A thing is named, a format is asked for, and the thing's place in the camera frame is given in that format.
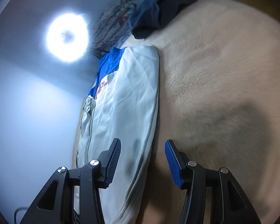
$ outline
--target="silver screw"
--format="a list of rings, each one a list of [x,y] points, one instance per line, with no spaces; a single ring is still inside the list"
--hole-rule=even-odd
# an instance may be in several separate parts
[[[57,168],[57,171],[59,173],[63,173],[65,170],[66,170],[66,167],[64,167],[64,166]]]
[[[99,161],[96,159],[90,161],[90,165],[92,166],[96,166],[97,164],[99,164]]]
[[[222,172],[222,173],[228,173],[229,171],[228,171],[228,169],[227,169],[227,168],[222,167],[222,168],[221,168],[221,172]]]
[[[195,161],[189,161],[189,162],[188,162],[188,165],[189,165],[190,167],[195,167],[195,166],[197,165],[197,163],[196,163]]]

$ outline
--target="black cloth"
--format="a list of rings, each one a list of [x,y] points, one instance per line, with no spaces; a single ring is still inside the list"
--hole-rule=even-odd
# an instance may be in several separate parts
[[[143,39],[164,28],[182,9],[197,0],[144,0],[129,15],[129,25],[136,39]]]

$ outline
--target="bright glowing light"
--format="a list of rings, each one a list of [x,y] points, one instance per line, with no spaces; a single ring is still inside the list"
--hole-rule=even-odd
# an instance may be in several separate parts
[[[87,24],[81,15],[61,15],[51,24],[46,39],[49,50],[55,56],[65,62],[73,62],[87,49]]]

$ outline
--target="white wall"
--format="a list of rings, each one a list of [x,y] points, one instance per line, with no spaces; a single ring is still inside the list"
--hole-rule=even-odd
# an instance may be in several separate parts
[[[91,28],[108,1],[11,0],[0,15],[0,210],[9,223],[56,168],[70,167],[81,102],[97,71],[90,53],[70,64],[53,57],[48,26],[70,11],[88,13]]]

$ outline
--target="beige blanket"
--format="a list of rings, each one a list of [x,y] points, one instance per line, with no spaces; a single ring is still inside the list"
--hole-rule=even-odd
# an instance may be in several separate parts
[[[139,44],[158,49],[160,97],[137,222],[179,221],[185,192],[164,154],[173,139],[203,167],[229,168],[262,223],[272,224],[280,215],[280,24],[231,0],[199,0],[162,31],[124,46]]]

